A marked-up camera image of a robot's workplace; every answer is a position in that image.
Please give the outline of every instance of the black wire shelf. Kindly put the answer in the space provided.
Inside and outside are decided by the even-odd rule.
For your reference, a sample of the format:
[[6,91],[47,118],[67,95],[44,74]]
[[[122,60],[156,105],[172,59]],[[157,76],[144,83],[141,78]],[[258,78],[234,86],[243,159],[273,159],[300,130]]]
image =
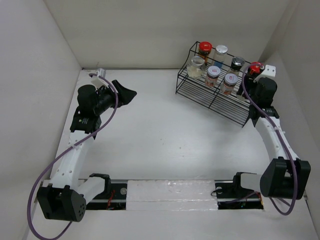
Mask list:
[[[199,43],[199,41],[196,41],[189,49],[188,57],[177,75],[175,93],[180,94],[243,127],[247,122],[250,106],[248,101],[240,101],[236,96],[242,81],[243,72],[240,72],[238,82],[230,95],[224,95],[220,92],[220,86],[230,68],[226,63],[231,63],[231,60],[234,57],[229,53],[227,53],[226,59],[224,63],[222,63],[221,73],[217,84],[214,87],[209,87],[205,84],[208,67],[214,62],[211,57],[208,57],[205,74],[203,74],[200,79],[189,77],[187,64],[193,56],[198,54],[197,49]],[[215,48],[213,47],[210,55],[214,53],[214,50]],[[245,61],[245,66],[243,68],[248,65],[250,65],[250,62]]]

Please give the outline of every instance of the white table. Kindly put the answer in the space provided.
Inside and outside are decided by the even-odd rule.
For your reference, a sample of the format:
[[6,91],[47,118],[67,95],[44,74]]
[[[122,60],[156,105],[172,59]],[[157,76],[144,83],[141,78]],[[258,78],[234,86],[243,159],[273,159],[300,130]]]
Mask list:
[[[89,73],[80,72],[58,154],[69,141],[69,128],[78,106],[77,90],[90,83]],[[107,72],[108,80],[117,79],[124,87],[137,91],[137,96],[118,109],[110,124],[97,135],[80,178],[104,173],[111,179],[200,181],[232,179],[236,172],[264,172],[269,158],[252,123],[241,128],[175,95],[177,73],[178,70]],[[110,114],[111,110],[104,113],[102,122]],[[72,224],[61,239],[318,239],[304,200],[296,203],[288,217],[277,213],[267,198],[263,199],[265,211],[217,210],[215,200],[208,200],[213,207],[194,211],[150,207],[150,202],[126,211],[87,211],[83,220]],[[66,224],[44,219],[39,206],[33,220],[46,237],[54,237]]]

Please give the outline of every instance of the white lid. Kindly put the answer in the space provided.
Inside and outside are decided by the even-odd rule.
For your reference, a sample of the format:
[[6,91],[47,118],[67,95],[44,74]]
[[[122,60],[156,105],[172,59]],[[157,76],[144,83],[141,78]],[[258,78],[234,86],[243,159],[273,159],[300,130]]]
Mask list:
[[233,73],[228,73],[225,75],[224,80],[227,84],[235,85],[238,82],[238,77]]
[[220,68],[217,66],[211,66],[208,68],[208,74],[212,77],[218,77],[220,75]]
[[228,52],[228,48],[225,45],[218,45],[215,50],[220,54],[226,54]]

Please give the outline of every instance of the wall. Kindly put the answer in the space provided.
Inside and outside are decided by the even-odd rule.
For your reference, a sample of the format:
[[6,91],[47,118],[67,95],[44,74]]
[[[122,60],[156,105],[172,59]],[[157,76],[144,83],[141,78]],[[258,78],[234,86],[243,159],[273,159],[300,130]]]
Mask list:
[[18,240],[32,184],[56,154],[80,66],[42,0],[1,0],[0,22],[0,233]]
[[306,192],[315,228],[320,234],[320,2],[300,1],[285,35],[267,62],[277,66],[277,99],[283,128],[297,154],[311,164]]
[[290,0],[44,0],[85,68],[180,68],[195,41],[256,61]]

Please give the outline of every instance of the red lid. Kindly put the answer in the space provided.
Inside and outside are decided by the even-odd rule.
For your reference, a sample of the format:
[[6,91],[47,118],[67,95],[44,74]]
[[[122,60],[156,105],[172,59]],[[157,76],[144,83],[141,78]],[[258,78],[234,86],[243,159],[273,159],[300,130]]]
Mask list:
[[208,41],[200,42],[199,49],[204,52],[210,52],[212,49],[212,44]]
[[255,66],[251,66],[250,69],[249,69],[249,74],[252,75],[252,74],[259,74],[260,73],[260,66],[263,66],[263,64],[261,62],[258,62],[258,61],[254,61],[252,62],[251,64],[257,64]]

